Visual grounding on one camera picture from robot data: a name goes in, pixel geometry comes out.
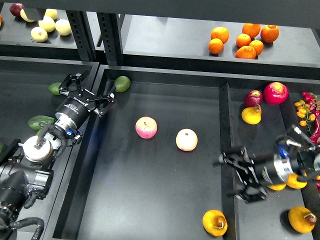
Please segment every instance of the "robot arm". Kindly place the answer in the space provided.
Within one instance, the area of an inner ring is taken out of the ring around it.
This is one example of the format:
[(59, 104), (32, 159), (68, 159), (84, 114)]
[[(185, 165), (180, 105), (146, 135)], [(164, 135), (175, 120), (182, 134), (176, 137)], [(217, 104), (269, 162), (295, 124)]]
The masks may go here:
[[(67, 98), (56, 109), (57, 121), (45, 125), (38, 136), (30, 137), (23, 144), (15, 139), (0, 155), (0, 230), (6, 231), (3, 240), (29, 225), (38, 225), (32, 239), (40, 239), (44, 221), (36, 217), (16, 221), (21, 209), (28, 209), (37, 199), (47, 196), (56, 159), (67, 147), (81, 142), (83, 134), (79, 128), (90, 114), (102, 118), (115, 107), (115, 87), (103, 96), (95, 96), (81, 87), (88, 75), (89, 71), (69, 74), (59, 87), (60, 94)], [(74, 91), (69, 90), (72, 83), (76, 84)]]
[[(243, 146), (219, 156), (219, 162), (232, 166), (243, 184), (241, 190), (230, 195), (246, 203), (265, 200), (267, 186), (286, 183), (294, 173), (300, 182), (316, 182), (315, 177), (320, 175), (320, 145), (315, 145), (298, 127), (292, 126), (292, 129), (302, 137), (303, 143), (282, 135), (275, 140), (273, 152), (269, 154), (249, 157)], [(249, 189), (257, 192), (250, 194)]]

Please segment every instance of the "storage shelf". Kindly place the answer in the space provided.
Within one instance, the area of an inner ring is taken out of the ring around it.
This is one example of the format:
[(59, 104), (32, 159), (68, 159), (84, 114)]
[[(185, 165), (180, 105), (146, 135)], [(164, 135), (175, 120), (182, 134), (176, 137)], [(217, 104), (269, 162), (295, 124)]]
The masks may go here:
[[(221, 53), (212, 55), (208, 50), (210, 34), (219, 26), (229, 30), (229, 40)], [(320, 42), (312, 29), (279, 26), (278, 39), (265, 43), (257, 59), (247, 60), (235, 58), (242, 26), (237, 22), (126, 15), (121, 29), (123, 54), (127, 65), (133, 67), (319, 79)], [(303, 73), (307, 76), (293, 73), (294, 68), (306, 68)], [(309, 69), (319, 74), (310, 74)]]

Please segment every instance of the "small orange tomato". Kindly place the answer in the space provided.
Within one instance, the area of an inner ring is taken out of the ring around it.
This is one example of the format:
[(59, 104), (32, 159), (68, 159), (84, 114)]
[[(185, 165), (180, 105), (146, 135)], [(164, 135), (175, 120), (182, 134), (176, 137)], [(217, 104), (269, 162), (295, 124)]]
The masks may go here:
[(305, 125), (307, 125), (307, 122), (305, 120), (302, 120), (299, 122), (299, 125), (304, 127)]
[(300, 109), (299, 109), (299, 112), (302, 113), (302, 114), (306, 114), (306, 113), (307, 113), (307, 110), (304, 109), (304, 108), (300, 108)]
[(304, 113), (302, 113), (302, 112), (300, 112), (300, 111), (298, 111), (297, 113), (296, 113), (296, 115), (299, 117), (299, 118), (304, 118), (305, 117), (305, 115), (306, 114), (304, 114)]
[(316, 115), (314, 114), (310, 114), (310, 116), (308, 117), (308, 120), (310, 121), (314, 121), (316, 119)]

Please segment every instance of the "fruit stem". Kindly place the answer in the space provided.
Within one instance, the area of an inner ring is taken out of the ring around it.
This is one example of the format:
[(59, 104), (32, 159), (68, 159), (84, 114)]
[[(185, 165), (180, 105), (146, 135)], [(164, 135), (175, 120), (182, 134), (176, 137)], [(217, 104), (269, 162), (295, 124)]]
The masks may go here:
[(311, 216), (313, 219), (316, 218), (316, 215), (314, 215), (312, 212), (308, 213), (307, 215), (304, 215), (303, 217), (306, 218), (308, 216)]
[(213, 227), (215, 227), (216, 229), (223, 229), (224, 226), (225, 226), (225, 222), (223, 220), (219, 220), (218, 223), (221, 225), (221, 226), (216, 226), (214, 225)]

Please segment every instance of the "pepper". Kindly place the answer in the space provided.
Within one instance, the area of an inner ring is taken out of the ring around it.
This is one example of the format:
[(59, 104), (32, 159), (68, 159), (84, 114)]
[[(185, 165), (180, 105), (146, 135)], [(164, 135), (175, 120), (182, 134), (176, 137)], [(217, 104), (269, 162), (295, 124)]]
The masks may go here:
[(320, 137), (320, 121), (316, 117), (314, 119), (314, 131), (313, 131), (310, 139), (315, 144), (319, 137)]

